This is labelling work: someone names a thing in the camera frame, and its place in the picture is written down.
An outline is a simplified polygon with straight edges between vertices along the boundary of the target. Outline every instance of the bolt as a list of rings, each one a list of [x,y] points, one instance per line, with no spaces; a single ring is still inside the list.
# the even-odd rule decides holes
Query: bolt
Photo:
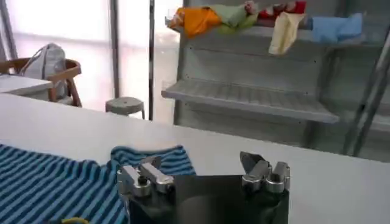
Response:
[[[138,177],[138,184],[140,186],[145,186],[147,184],[147,178],[145,176]]]

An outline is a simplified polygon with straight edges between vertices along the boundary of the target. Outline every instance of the blue cloth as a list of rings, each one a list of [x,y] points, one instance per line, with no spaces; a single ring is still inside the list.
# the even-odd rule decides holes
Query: blue cloth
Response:
[[[137,165],[149,155],[161,156],[160,170],[167,175],[195,175],[182,147],[154,153],[116,147],[111,160],[99,166],[0,144],[0,223],[82,217],[90,223],[125,224],[116,170],[119,165]]]
[[[349,18],[313,17],[314,40],[337,43],[361,35],[363,16],[356,13]]]

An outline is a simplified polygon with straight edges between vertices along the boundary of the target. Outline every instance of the white curtain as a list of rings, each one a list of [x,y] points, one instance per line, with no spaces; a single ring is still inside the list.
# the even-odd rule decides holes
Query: white curtain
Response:
[[[176,79],[179,46],[179,35],[165,27],[164,17],[181,5],[155,1],[154,117],[160,122],[172,122],[173,101],[162,99],[160,91]],[[7,0],[7,7],[18,56],[31,57],[57,43],[67,58],[81,63],[76,85],[83,107],[104,111],[105,101],[114,97],[108,0]],[[121,95],[139,98],[147,112],[149,1],[118,0],[118,10]]]

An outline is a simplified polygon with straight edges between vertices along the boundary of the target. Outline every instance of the gray backpack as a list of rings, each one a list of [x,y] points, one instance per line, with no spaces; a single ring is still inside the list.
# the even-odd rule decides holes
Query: gray backpack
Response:
[[[49,43],[31,57],[19,74],[32,79],[46,80],[48,77],[58,74],[65,69],[65,52],[60,46]],[[58,99],[67,95],[65,81],[58,82],[55,88]]]

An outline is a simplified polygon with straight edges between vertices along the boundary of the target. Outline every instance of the striped shirt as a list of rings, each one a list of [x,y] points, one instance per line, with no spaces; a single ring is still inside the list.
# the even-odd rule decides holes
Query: striped shirt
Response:
[[[137,165],[149,155],[161,156],[167,175],[195,175],[183,147],[138,152],[111,151],[104,166],[61,156],[29,152],[0,144],[0,223],[44,223],[81,217],[90,223],[127,223],[116,188],[119,165]]]

